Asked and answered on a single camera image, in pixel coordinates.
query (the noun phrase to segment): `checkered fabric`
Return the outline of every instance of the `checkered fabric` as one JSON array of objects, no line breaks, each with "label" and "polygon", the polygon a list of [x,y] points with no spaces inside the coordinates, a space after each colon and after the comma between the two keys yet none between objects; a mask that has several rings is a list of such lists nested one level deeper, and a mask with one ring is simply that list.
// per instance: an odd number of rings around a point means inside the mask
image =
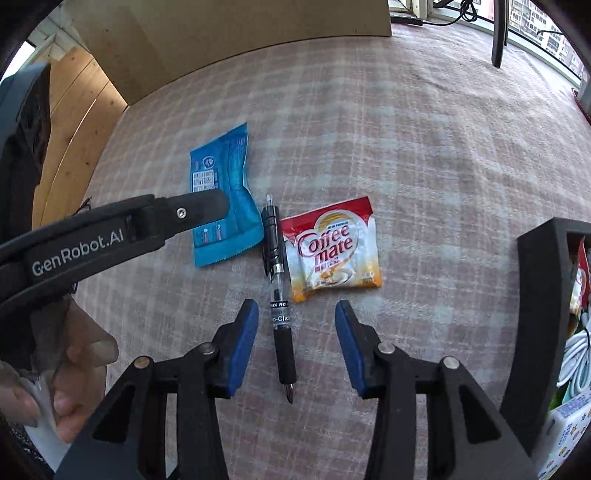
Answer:
[{"label": "checkered fabric", "polygon": [[[348,299],[410,355],[458,357],[500,405],[518,321],[516,238],[552,216],[591,220],[591,128],[566,80],[511,46],[497,70],[491,44],[461,26],[302,41],[221,61],[131,106],[92,177],[94,206],[186,193],[189,151],[248,122],[259,207],[266,192],[285,216],[369,196],[384,286],[295,305],[291,406],[259,251],[197,269],[182,233],[80,285],[79,304],[119,342],[110,383],[140,354],[159,361],[211,339],[255,299],[243,386],[217,403],[230,477],[362,478],[376,401],[357,398],[345,370],[333,316]],[[419,414],[418,478],[424,403]]]}]

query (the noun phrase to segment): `black pen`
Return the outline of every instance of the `black pen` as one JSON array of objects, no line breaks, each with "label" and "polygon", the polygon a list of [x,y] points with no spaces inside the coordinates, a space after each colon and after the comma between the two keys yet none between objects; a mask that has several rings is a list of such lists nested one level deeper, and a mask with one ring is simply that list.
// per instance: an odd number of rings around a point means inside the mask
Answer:
[{"label": "black pen", "polygon": [[267,206],[261,212],[265,229],[262,257],[265,274],[269,277],[271,289],[271,317],[273,319],[273,338],[279,369],[279,382],[285,388],[287,401],[294,401],[294,387],[297,381],[296,361],[291,338],[289,273],[285,267],[285,243],[279,217],[279,209],[273,205],[273,197],[267,194]]}]

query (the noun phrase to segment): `black chair leg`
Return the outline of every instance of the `black chair leg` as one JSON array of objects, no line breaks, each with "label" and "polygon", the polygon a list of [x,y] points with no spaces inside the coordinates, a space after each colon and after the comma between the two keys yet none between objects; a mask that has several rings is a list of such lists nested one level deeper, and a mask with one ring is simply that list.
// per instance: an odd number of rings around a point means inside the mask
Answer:
[{"label": "black chair leg", "polygon": [[509,28],[509,0],[495,0],[495,32],[492,39],[492,64],[500,69],[503,48],[507,45]]}]

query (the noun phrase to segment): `coffee mate packet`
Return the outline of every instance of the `coffee mate packet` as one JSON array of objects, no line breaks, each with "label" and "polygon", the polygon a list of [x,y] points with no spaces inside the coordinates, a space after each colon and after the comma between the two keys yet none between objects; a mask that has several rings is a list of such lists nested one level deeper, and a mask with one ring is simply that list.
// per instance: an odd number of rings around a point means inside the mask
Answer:
[{"label": "coffee mate packet", "polygon": [[375,219],[368,197],[281,221],[294,301],[331,287],[380,287]]}]

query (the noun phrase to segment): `pen tip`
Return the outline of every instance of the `pen tip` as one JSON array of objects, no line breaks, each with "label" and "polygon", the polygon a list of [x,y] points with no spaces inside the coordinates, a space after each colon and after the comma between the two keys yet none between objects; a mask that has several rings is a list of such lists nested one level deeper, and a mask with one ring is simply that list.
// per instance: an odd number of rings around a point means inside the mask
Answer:
[{"label": "pen tip", "polygon": [[289,403],[294,402],[294,384],[290,383],[288,385],[283,385],[285,387],[285,396],[287,397],[287,401]]}]

